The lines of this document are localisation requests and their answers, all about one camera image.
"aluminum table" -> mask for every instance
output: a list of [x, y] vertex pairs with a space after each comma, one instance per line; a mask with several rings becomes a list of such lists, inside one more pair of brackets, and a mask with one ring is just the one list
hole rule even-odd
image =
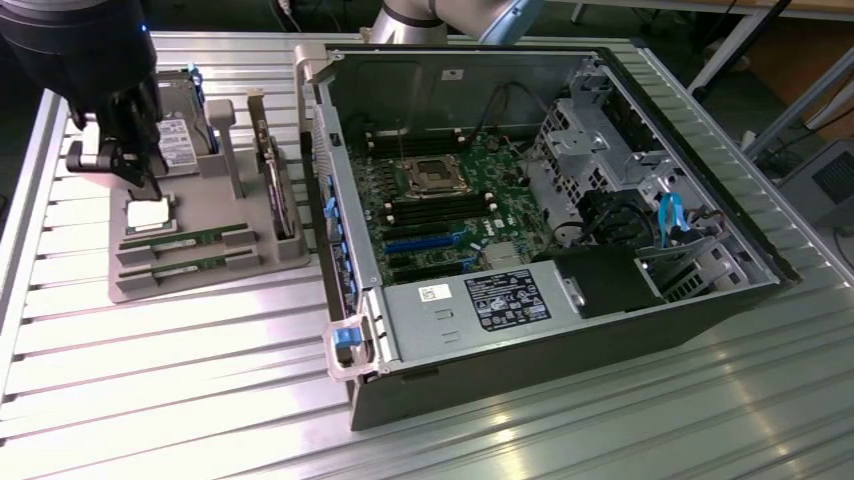
[[[348, 35], [158, 33], [208, 98], [267, 92], [298, 168], [292, 48]], [[757, 478], [854, 468], [852, 274], [645, 48], [609, 46], [805, 281], [682, 347], [364, 432], [324, 372], [316, 258], [302, 269], [112, 305], [108, 192], [63, 168], [67, 107], [42, 101], [0, 243], [0, 477]], [[304, 201], [304, 182], [298, 183]], [[302, 208], [308, 220], [307, 208]]]

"blue tab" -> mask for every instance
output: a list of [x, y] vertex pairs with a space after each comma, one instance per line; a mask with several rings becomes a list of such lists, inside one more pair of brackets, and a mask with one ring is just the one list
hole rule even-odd
[[662, 248], [667, 247], [667, 234], [673, 226], [678, 226], [683, 232], [691, 227], [685, 221], [685, 211], [682, 208], [682, 197], [678, 193], [666, 193], [662, 197], [661, 206], [658, 207], [658, 229], [662, 234]]
[[339, 328], [332, 332], [335, 348], [350, 348], [362, 345], [362, 330], [358, 328]]

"cpu socket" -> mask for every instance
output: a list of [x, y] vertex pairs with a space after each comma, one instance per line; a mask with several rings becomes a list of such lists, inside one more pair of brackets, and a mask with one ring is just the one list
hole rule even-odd
[[470, 191], [454, 155], [410, 158], [401, 168], [410, 182], [409, 197], [443, 197]]

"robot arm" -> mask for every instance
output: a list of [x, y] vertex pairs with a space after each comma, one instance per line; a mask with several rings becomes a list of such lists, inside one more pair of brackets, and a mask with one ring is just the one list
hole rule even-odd
[[519, 40], [545, 0], [385, 0], [371, 43], [446, 43], [446, 23], [486, 44]]
[[36, 82], [68, 100], [78, 128], [96, 115], [99, 155], [83, 157], [75, 142], [68, 169], [136, 200], [160, 199], [156, 54], [139, 1], [0, 0], [0, 33]]

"white sticker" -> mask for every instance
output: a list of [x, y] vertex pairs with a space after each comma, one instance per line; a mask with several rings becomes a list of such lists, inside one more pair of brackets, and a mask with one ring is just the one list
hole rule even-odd
[[196, 150], [192, 148], [184, 119], [163, 120], [158, 128], [160, 129], [160, 152], [170, 167], [195, 164]]
[[422, 302], [433, 302], [434, 300], [451, 298], [451, 289], [449, 288], [449, 284], [443, 283], [419, 288], [418, 294], [422, 296]]
[[465, 70], [442, 70], [442, 80], [462, 80]]

